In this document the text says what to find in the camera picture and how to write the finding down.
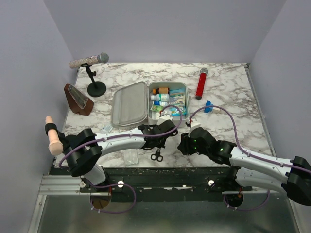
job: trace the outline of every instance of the gray lid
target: gray lid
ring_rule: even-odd
[[[148,91],[145,82],[123,87],[115,92],[112,100],[111,125],[126,126],[147,117]]]

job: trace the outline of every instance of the marble table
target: marble table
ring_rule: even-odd
[[[195,92],[199,79],[199,71],[206,67],[209,71],[205,90],[201,100],[195,99]],[[221,63],[111,63],[98,64],[91,67],[96,71],[95,80],[100,80],[107,86],[107,92],[98,98],[90,97],[94,101],[94,108],[89,116],[74,114],[71,110],[65,123],[64,133],[78,134],[85,128],[91,128],[97,133],[105,122],[110,122],[112,98],[118,89],[139,82],[146,83],[154,81],[184,82],[189,91],[190,111],[205,106],[207,100],[215,105],[220,105],[232,113],[238,129],[238,137],[243,147],[256,152],[271,155],[271,150],[261,122],[258,107],[251,90],[248,77],[243,64],[221,64]],[[78,71],[76,87],[87,94],[87,86],[91,80],[84,68]],[[225,113],[199,112],[196,118],[201,126],[217,140],[235,142],[233,126],[230,118]],[[134,128],[114,128],[111,132],[121,132]],[[222,166],[214,163],[204,155],[184,156],[177,146],[180,143],[180,134],[187,128],[180,128],[179,134],[168,138],[166,148],[161,150],[164,159],[162,162],[152,161],[150,156],[153,150],[137,150],[138,164],[126,166],[124,153],[118,151],[102,156],[98,164],[103,167],[196,167],[196,166]],[[58,156],[55,166],[62,155]]]

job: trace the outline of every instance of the gray storage box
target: gray storage box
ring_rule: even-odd
[[[190,116],[188,89],[181,82],[153,82],[149,86],[145,82],[138,82],[123,87],[113,95],[111,109],[111,125],[113,127],[121,127],[142,122],[148,118],[148,124],[153,125],[157,120],[151,118],[152,89],[160,87],[168,87],[170,90],[185,89],[185,101],[187,114],[182,115],[181,127],[185,126],[186,120]],[[173,122],[176,125],[180,120],[180,116],[174,116]]]

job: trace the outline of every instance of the wall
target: wall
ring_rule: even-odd
[[[52,162],[45,116],[62,126],[75,71],[42,0],[1,1],[0,31],[0,232],[24,233]]]
[[[287,0],[250,72],[277,155],[302,156],[311,164],[310,11],[310,0]],[[310,232],[311,208],[297,208],[304,232]]]
[[[45,0],[75,59],[251,62],[285,0]]]

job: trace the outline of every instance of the microphone stand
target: microphone stand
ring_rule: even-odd
[[[91,78],[92,83],[87,87],[87,92],[92,97],[99,97],[105,94],[107,88],[106,85],[101,81],[95,81],[94,76],[96,76],[96,72],[92,72],[88,63],[81,64],[81,67],[86,69],[88,76]]]

